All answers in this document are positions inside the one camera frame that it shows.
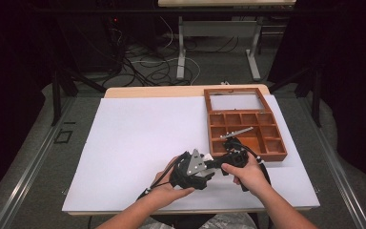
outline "human hand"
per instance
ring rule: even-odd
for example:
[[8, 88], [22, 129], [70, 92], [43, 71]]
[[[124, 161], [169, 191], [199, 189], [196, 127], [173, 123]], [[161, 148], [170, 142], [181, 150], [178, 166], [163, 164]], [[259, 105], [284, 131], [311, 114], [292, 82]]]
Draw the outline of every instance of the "human hand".
[[221, 168], [228, 174], [234, 175], [234, 183], [239, 185], [242, 183], [255, 196], [263, 193], [266, 188], [271, 188], [269, 182], [260, 170], [256, 159], [248, 152], [248, 163], [243, 168], [234, 167], [233, 165], [223, 163]]
[[[154, 184], [156, 180], [159, 180], [162, 177], [166, 169], [172, 163], [174, 163], [176, 159], [177, 157], [174, 157], [162, 172], [156, 174], [156, 177], [153, 180], [152, 184]], [[173, 169], [171, 169], [164, 177], [162, 177], [162, 179], [160, 179], [158, 182], [158, 186], [152, 188], [152, 190], [145, 196], [145, 199], [151, 202], [154, 210], [166, 207], [175, 200], [183, 198], [194, 191], [194, 188], [174, 189], [169, 183], [169, 178], [172, 171]]]

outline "wooden table edge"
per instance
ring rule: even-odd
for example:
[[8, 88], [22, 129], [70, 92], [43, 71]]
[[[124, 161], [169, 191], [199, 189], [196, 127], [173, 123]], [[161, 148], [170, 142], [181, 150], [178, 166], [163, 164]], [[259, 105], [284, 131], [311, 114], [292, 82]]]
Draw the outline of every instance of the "wooden table edge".
[[204, 96], [204, 89], [258, 88], [262, 94], [270, 94], [264, 84], [241, 85], [199, 85], [199, 86], [163, 86], [163, 87], [128, 87], [109, 88], [104, 98], [135, 98], [135, 97], [187, 97]]

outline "white paper sheet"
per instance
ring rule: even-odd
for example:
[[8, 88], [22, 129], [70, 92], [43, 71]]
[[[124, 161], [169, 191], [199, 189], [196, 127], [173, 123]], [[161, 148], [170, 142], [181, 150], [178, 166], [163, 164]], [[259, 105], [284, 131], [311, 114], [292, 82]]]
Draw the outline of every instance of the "white paper sheet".
[[[265, 96], [279, 126], [288, 155], [266, 163], [277, 192], [294, 207], [319, 206], [275, 98]], [[119, 212], [149, 187], [173, 158], [198, 149], [209, 152], [207, 111], [203, 96], [104, 98], [82, 152], [63, 211]], [[220, 171], [208, 187], [161, 211], [262, 209], [260, 201]]]

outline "wooden tray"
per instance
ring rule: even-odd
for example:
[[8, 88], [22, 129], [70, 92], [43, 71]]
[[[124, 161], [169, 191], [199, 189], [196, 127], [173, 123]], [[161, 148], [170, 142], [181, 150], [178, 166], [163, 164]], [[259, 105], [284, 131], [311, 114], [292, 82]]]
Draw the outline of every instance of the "wooden tray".
[[258, 88], [204, 90], [212, 156], [226, 154], [222, 135], [249, 127], [236, 135], [265, 161], [282, 161], [286, 155], [275, 116]]

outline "white table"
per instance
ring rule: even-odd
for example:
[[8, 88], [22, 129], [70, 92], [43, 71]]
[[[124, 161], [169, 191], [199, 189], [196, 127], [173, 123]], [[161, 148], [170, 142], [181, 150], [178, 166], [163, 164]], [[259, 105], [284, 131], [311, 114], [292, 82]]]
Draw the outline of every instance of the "white table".
[[[292, 6], [295, 0], [158, 0], [159, 7], [266, 7]], [[246, 50], [249, 66], [254, 81], [261, 80], [254, 54], [260, 36], [263, 17], [257, 21], [183, 21], [179, 16], [179, 57], [177, 79], [184, 78], [186, 50], [184, 36], [238, 36], [252, 37], [251, 48]]]
[[[173, 156], [207, 154], [204, 88], [258, 87], [274, 111], [288, 155], [266, 163], [277, 192], [300, 210], [319, 206], [314, 188], [273, 95], [261, 85], [110, 89], [101, 100], [63, 211], [71, 215], [119, 213], [149, 187]], [[263, 211], [261, 202], [220, 171], [204, 190], [156, 214]]]

